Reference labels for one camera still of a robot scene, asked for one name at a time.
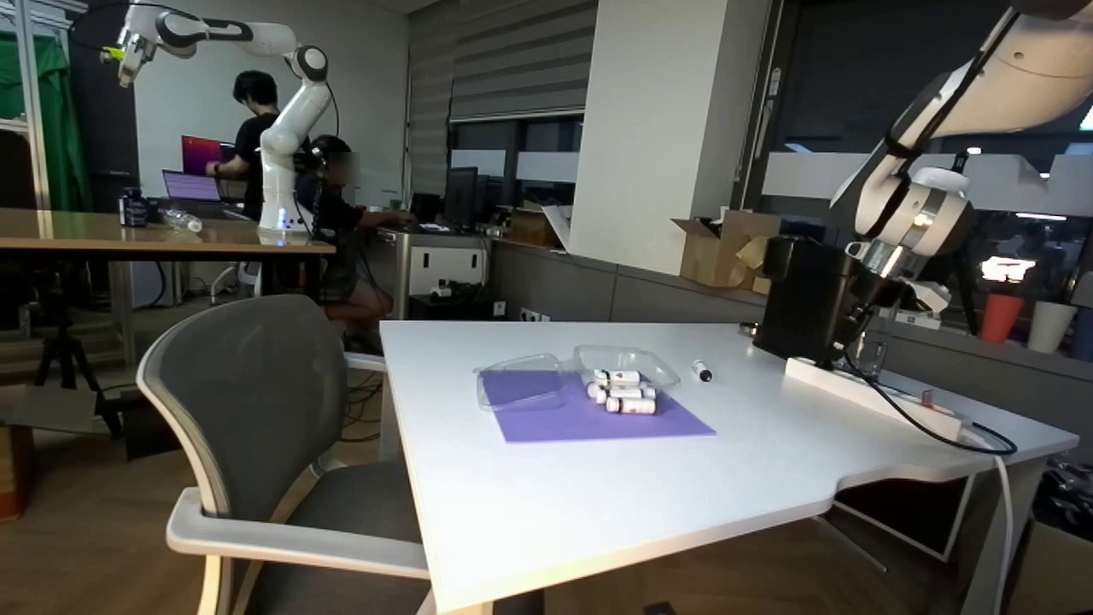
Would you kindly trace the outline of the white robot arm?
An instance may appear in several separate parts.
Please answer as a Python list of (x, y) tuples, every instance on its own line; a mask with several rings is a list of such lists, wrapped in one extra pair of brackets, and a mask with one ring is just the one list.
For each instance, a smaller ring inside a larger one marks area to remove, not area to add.
[(976, 55), (934, 79), (832, 194), (854, 216), (846, 252), (876, 277), (951, 252), (975, 224), (970, 202), (915, 181), (915, 158), (935, 135), (1041, 125), (1091, 93), (1093, 0), (1011, 0)]

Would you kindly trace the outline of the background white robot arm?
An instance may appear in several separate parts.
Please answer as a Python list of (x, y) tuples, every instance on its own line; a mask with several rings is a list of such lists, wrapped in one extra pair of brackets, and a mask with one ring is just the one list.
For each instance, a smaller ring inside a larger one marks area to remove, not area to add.
[(235, 175), (251, 181), (247, 211), (262, 241), (311, 236), (314, 216), (298, 202), (298, 150), (332, 106), (327, 55), (288, 24), (197, 18), (159, 0), (132, 0), (110, 57), (117, 79), (130, 84), (159, 51), (192, 57), (204, 39), (281, 57), (298, 76), (288, 103), (276, 103), (276, 84), (260, 71), (235, 83), (235, 98), (252, 110), (247, 140), (235, 148)]

